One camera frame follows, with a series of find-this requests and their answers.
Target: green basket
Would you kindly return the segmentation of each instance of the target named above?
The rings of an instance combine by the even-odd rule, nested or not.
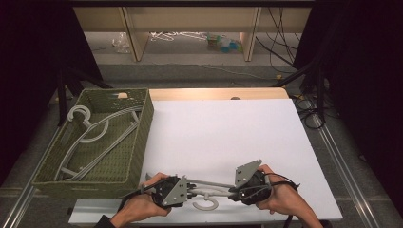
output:
[[[65,121],[51,143],[32,185],[44,194],[67,199],[118,198],[136,189],[142,172],[144,151],[154,113],[148,89],[84,89],[76,105],[84,105],[90,110],[89,121],[92,124],[132,106],[140,105],[143,108],[138,113],[140,122],[137,128],[103,157],[81,180],[54,180],[63,157],[86,131],[86,126],[83,125],[84,115],[74,113],[72,122]],[[78,145],[67,168],[79,171],[80,167],[88,165],[119,138],[133,121],[130,113],[111,119],[107,132],[100,140],[91,143],[81,142]],[[85,138],[91,139],[98,136],[103,129],[104,125],[101,124]]]

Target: metal rail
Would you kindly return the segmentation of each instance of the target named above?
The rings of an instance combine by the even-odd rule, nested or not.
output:
[[[320,126],[320,118],[318,115],[314,117],[315,123],[317,126]],[[373,209],[371,208],[370,204],[365,199],[364,194],[362,193],[361,189],[359,188],[355,178],[348,167],[347,163],[344,161],[344,158],[338,147],[336,145],[335,140],[332,137],[328,127],[323,125],[320,129],[320,136],[322,140],[325,142],[326,147],[329,151],[329,154],[332,157],[333,162],[335,163],[336,169],[346,186],[348,193],[350,194],[353,203],[355,204],[355,208],[358,211],[358,214],[361,216],[361,219],[367,228],[376,228],[380,227]]]
[[[52,142],[56,138],[57,133],[59,132],[60,127],[57,127],[56,132],[53,134],[53,137],[50,140],[50,143],[48,144],[48,147],[45,151],[48,151],[50,148]],[[33,195],[35,193],[35,187],[31,185],[33,179],[35,178],[35,175],[37,171],[39,170],[39,167],[42,163],[42,161],[45,159],[46,153],[42,155],[41,160],[38,162],[37,166],[35,167],[35,170],[33,171],[32,175],[29,178],[29,181],[27,182],[26,186],[24,187],[23,191],[21,192],[20,197],[18,200],[15,202],[14,206],[10,210],[6,221],[3,224],[3,228],[14,228],[18,227],[21,219],[23,218],[25,212],[27,211],[29,204],[33,198]]]

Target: black sleeve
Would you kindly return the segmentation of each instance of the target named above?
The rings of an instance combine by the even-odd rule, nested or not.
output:
[[[115,228],[115,226],[110,223],[110,218],[102,216],[94,228]]]
[[[323,228],[333,228],[333,225],[329,220],[320,220],[320,224],[323,226]]]

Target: human hand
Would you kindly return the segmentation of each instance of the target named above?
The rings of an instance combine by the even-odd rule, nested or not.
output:
[[[158,173],[150,180],[143,183],[143,185],[151,185],[161,179],[165,179],[168,176],[163,173]],[[111,220],[110,222],[115,227],[123,227],[132,221],[140,221],[144,219],[148,219],[150,217],[156,216],[163,216],[166,217],[170,209],[163,209],[157,206],[151,195],[149,194],[142,194],[137,195],[130,199],[124,208],[119,211]]]
[[[274,173],[267,165],[261,165],[258,170],[265,174]],[[283,177],[268,175],[270,182],[285,181]],[[279,184],[272,186],[272,193],[266,200],[256,204],[260,210],[270,210],[270,214],[278,212],[283,215],[292,215],[302,221],[304,227],[322,227],[315,212],[305,199],[290,185]]]

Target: wrist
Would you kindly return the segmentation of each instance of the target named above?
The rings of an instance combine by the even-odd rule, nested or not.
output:
[[[116,228],[124,227],[127,224],[125,220],[125,216],[122,213],[116,214],[114,217],[110,219],[110,223]]]
[[[304,228],[322,228],[319,219],[315,212],[309,207],[303,212],[296,215],[296,217],[302,222]]]

